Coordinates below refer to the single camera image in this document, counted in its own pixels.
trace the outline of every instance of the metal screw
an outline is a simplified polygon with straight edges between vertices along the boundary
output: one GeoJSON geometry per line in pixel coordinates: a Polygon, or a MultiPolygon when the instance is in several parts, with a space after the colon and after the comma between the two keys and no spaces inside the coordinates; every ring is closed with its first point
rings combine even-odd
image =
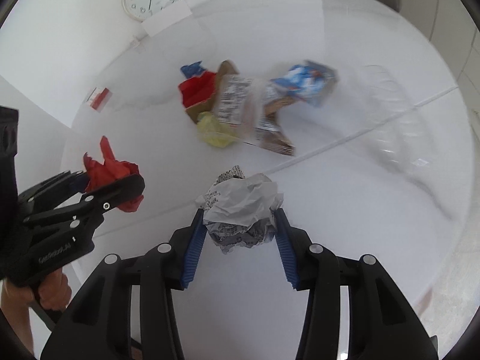
{"type": "Polygon", "coordinates": [[[168,253],[172,250],[172,246],[169,243],[160,244],[158,245],[157,250],[160,253],[168,253]]]}
{"type": "Polygon", "coordinates": [[[109,254],[107,257],[105,257],[105,259],[103,261],[105,261],[105,264],[114,264],[116,263],[118,260],[118,257],[116,254],[109,254]]]}
{"type": "Polygon", "coordinates": [[[370,254],[366,254],[363,256],[363,262],[365,264],[369,264],[369,266],[372,266],[377,262],[377,259],[370,254]]]}
{"type": "Polygon", "coordinates": [[[311,244],[308,249],[315,254],[319,254],[323,252],[323,247],[322,245],[319,244],[311,244]]]}
{"type": "Polygon", "coordinates": [[[78,225],[80,225],[80,221],[75,219],[72,223],[70,223],[70,228],[75,229],[78,225]]]}

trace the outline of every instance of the finger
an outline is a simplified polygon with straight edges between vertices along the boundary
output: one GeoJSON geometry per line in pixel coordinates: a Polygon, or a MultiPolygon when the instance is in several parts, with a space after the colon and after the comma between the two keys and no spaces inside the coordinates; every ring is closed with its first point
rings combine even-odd
{"type": "Polygon", "coordinates": [[[53,307],[56,307],[58,302],[63,299],[63,297],[65,296],[65,293],[67,292],[68,288],[69,288],[68,287],[68,278],[67,278],[66,275],[62,274],[61,283],[60,283],[60,286],[59,286],[57,292],[51,298],[42,299],[40,301],[40,304],[46,310],[53,309],[53,307]]]}
{"type": "Polygon", "coordinates": [[[38,294],[40,299],[47,300],[56,295],[60,284],[62,283],[62,269],[57,269],[56,271],[49,274],[45,280],[38,287],[38,294]]]}
{"type": "Polygon", "coordinates": [[[7,296],[12,299],[19,300],[24,303],[33,301],[33,291],[30,287],[17,287],[10,280],[5,280],[4,284],[7,296]]]}
{"type": "Polygon", "coordinates": [[[64,311],[65,308],[67,307],[68,303],[70,302],[71,299],[71,288],[67,287],[67,291],[63,295],[63,298],[58,301],[57,304],[52,305],[52,310],[58,311],[62,310],[64,311]]]}

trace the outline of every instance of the crumpled red paper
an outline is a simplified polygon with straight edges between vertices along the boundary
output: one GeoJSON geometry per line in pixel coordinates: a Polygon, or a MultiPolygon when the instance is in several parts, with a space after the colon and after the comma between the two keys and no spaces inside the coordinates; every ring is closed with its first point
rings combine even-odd
{"type": "MultiPolygon", "coordinates": [[[[104,159],[103,165],[92,159],[85,153],[83,155],[83,164],[90,177],[90,182],[87,185],[85,192],[91,192],[99,187],[111,184],[118,179],[123,179],[129,175],[139,175],[138,165],[127,161],[117,161],[113,155],[109,140],[103,136],[100,140],[100,149],[104,159]]],[[[143,195],[122,203],[117,207],[124,212],[135,212],[143,200],[143,195]]]]}
{"type": "Polygon", "coordinates": [[[178,89],[180,89],[183,96],[183,106],[185,108],[191,107],[192,105],[201,103],[212,96],[215,90],[216,75],[216,73],[206,71],[200,77],[194,76],[183,81],[178,86],[178,89]]]}

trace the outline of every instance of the round table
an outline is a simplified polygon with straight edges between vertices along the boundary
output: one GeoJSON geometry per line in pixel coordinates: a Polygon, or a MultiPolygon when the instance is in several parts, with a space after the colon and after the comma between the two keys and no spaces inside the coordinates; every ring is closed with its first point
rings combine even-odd
{"type": "MultiPolygon", "coordinates": [[[[138,212],[105,215],[94,251],[74,263],[80,279],[107,254],[133,257],[166,242],[193,219],[195,198],[239,165],[248,176],[263,172],[278,183],[290,223],[313,242],[353,259],[375,255],[418,303],[465,226],[473,180],[467,113],[438,52],[375,0],[211,0],[192,12],[115,60],[97,78],[113,93],[105,108],[84,104],[75,118],[62,169],[81,169],[85,151],[101,159],[106,135],[117,158],[137,163],[146,183],[138,212]],[[215,71],[226,59],[241,74],[266,79],[305,59],[338,71],[338,86],[320,108],[297,103],[279,112],[295,157],[241,143],[217,149],[198,139],[182,108],[179,68],[202,60],[215,71]],[[366,81],[378,67],[406,99],[401,110],[374,109],[366,81]],[[411,120],[422,128],[417,142],[428,166],[386,166],[378,137],[411,120]]],[[[195,280],[173,298],[187,358],[295,356],[307,293],[286,281],[275,242],[223,255],[207,237],[195,280]]],[[[137,288],[133,299],[139,339],[137,288]]],[[[344,307],[343,352],[347,320],[344,307]]]]}

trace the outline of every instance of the yellow plastic bag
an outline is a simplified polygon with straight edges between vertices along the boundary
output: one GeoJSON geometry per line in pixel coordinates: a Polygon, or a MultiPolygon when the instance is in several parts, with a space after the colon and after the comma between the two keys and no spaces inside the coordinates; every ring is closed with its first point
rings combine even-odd
{"type": "Polygon", "coordinates": [[[211,112],[198,115],[197,131],[201,140],[215,147],[224,148],[238,140],[233,129],[220,123],[211,112]]]}

